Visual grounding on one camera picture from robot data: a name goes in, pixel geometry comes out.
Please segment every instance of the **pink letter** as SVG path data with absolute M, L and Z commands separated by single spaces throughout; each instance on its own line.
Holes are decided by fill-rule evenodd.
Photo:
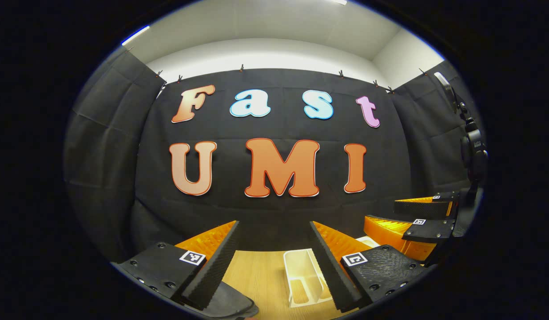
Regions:
M 375 104 L 370 103 L 370 100 L 366 96 L 357 98 L 355 102 L 362 106 L 363 118 L 366 120 L 367 124 L 376 128 L 379 126 L 379 120 L 374 118 Z

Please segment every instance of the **word fast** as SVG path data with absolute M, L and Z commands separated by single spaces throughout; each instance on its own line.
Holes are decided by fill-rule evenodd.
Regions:
M 206 95 L 212 95 L 214 92 L 214 85 L 184 91 L 182 93 L 182 102 L 171 121 L 177 123 L 191 120 L 195 116 L 191 108 L 194 107 L 196 110 L 201 108 Z M 268 95 L 263 90 L 245 90 L 235 95 L 235 99 L 237 101 L 229 109 L 230 114 L 234 117 L 264 117 L 271 112 L 271 108 L 267 105 Z M 306 103 L 304 113 L 311 119 L 327 120 L 334 115 L 334 108 L 331 105 L 332 97 L 327 92 L 308 90 L 302 94 L 302 100 Z M 362 114 L 366 123 L 373 128 L 377 128 L 379 120 L 374 118 L 373 113 L 375 104 L 371 103 L 365 96 L 357 98 L 355 102 L 362 107 Z
M 294 176 L 294 184 L 288 193 L 294 197 L 318 195 L 320 189 L 316 186 L 315 162 L 320 144 L 313 140 L 297 141 L 288 158 L 283 160 L 274 142 L 266 138 L 248 140 L 246 147 L 251 151 L 251 184 L 245 189 L 245 195 L 252 198 L 264 198 L 271 193 L 266 187 L 265 175 L 271 181 L 274 192 L 281 196 L 286 190 L 290 179 Z M 175 186 L 185 194 L 203 195 L 211 188 L 211 154 L 217 149 L 212 141 L 198 142 L 195 151 L 199 153 L 199 180 L 191 182 L 186 177 L 186 154 L 189 144 L 173 144 L 170 146 L 171 176 Z M 363 181 L 363 155 L 366 147 L 361 144 L 346 144 L 350 165 L 348 181 L 344 186 L 347 193 L 361 192 L 366 189 Z

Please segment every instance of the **white container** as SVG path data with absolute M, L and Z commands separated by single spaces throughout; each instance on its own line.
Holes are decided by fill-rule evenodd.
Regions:
M 290 290 L 290 308 L 332 300 L 312 249 L 287 251 L 283 258 Z

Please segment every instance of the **orange letter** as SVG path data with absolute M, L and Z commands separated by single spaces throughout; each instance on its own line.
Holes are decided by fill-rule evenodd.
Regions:
M 265 173 L 278 196 L 284 193 L 293 175 L 294 185 L 288 190 L 291 196 L 315 196 L 319 193 L 315 165 L 320 145 L 316 141 L 297 141 L 286 161 L 282 160 L 271 139 L 251 139 L 246 146 L 252 156 L 251 185 L 245 189 L 246 196 L 264 198 L 270 194 L 265 186 Z
M 366 183 L 363 181 L 363 155 L 367 149 L 361 144 L 346 144 L 344 150 L 350 159 L 349 176 L 344 191 L 348 194 L 362 192 L 366 189 Z
M 177 122 L 183 122 L 191 120 L 194 117 L 194 113 L 191 111 L 191 107 L 195 107 L 196 110 L 202 107 L 205 101 L 205 95 L 207 93 L 212 95 L 215 92 L 214 85 L 206 85 L 205 87 L 186 90 L 182 92 L 182 102 L 179 104 L 178 113 L 171 119 L 173 124 Z
M 171 178 L 175 187 L 185 194 L 202 195 L 211 187 L 211 153 L 217 144 L 211 141 L 199 142 L 195 151 L 199 153 L 199 180 L 191 182 L 186 177 L 186 154 L 190 151 L 189 144 L 173 144 L 171 153 Z

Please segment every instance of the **black fabric backdrop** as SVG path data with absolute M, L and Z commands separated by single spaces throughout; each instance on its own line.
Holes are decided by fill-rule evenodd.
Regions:
M 438 70 L 454 83 L 474 115 L 473 101 L 448 63 Z M 181 93 L 214 85 L 195 117 L 172 123 Z M 400 219 L 393 200 L 428 196 L 467 186 L 460 159 L 463 121 L 431 76 L 417 77 L 394 95 L 382 87 L 329 73 L 292 69 L 249 69 L 170 83 L 131 53 L 110 56 L 85 85 L 69 122 L 65 176 L 80 221 L 102 253 L 122 261 L 156 241 L 178 243 L 223 223 L 239 220 L 238 249 L 285 251 L 308 248 L 308 222 L 319 221 L 353 237 L 363 236 L 366 214 Z M 234 117 L 235 95 L 248 89 L 268 93 L 265 117 Z M 306 90 L 326 91 L 334 115 L 310 119 L 303 111 Z M 355 100 L 376 105 L 378 128 L 367 125 Z M 270 138 L 286 159 L 297 140 L 320 144 L 316 156 L 319 195 L 293 198 L 287 192 L 249 198 L 251 152 L 245 143 Z M 196 181 L 194 146 L 215 141 L 212 185 L 202 196 L 179 191 L 171 178 L 169 146 L 186 143 L 187 177 Z M 363 144 L 366 189 L 347 194 L 346 144 Z

